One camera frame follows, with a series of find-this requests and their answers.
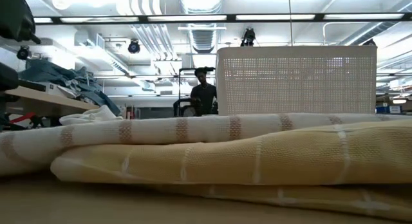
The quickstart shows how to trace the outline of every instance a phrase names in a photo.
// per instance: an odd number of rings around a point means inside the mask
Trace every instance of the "blue denim fabric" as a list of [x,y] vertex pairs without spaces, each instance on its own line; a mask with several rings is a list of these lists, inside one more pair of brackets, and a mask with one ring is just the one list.
[[101,86],[97,84],[93,74],[86,71],[86,68],[67,70],[45,60],[30,60],[29,65],[27,70],[19,73],[20,79],[32,82],[51,82],[70,88],[76,91],[78,96],[89,98],[99,106],[107,105],[116,116],[120,114],[119,108],[101,92]]

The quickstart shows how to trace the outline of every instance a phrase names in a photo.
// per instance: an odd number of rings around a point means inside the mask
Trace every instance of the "folded fabric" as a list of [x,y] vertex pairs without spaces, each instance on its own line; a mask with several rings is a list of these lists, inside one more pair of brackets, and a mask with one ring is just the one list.
[[87,124],[91,122],[122,119],[122,117],[116,117],[106,105],[103,105],[98,109],[88,110],[83,114],[74,114],[61,117],[59,121],[62,125],[66,126],[72,124]]
[[[412,221],[410,185],[396,191],[387,186],[412,183],[411,143],[412,120],[405,116],[95,122],[1,134],[0,174],[50,166],[63,181],[144,184],[193,196]],[[384,186],[376,191],[371,184]]]

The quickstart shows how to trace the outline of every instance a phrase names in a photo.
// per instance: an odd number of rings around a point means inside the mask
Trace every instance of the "table surface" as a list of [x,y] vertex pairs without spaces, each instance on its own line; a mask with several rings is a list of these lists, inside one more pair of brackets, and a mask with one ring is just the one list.
[[90,109],[98,109],[98,106],[81,102],[78,100],[49,95],[43,91],[19,86],[17,89],[5,91],[7,95],[20,97],[17,102],[8,102],[6,111],[13,114],[23,115],[34,112],[39,116],[72,115],[83,113]]
[[47,174],[0,178],[1,223],[397,223],[338,212],[162,194],[137,185],[59,182]]

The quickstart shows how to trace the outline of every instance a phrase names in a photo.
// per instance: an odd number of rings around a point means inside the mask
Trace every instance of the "white perforated panel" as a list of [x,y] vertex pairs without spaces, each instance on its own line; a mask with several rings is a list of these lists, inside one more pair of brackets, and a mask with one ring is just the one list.
[[220,115],[374,113],[375,46],[222,48]]

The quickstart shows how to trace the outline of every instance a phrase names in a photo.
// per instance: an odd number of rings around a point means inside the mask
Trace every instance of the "shelf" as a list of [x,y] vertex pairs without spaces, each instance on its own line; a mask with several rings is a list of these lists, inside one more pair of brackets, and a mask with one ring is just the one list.
[[49,95],[42,91],[19,86],[17,89],[5,91],[7,95],[20,97],[17,102],[8,102],[6,111],[13,114],[34,112],[39,116],[64,116],[83,113],[98,106],[70,98]]

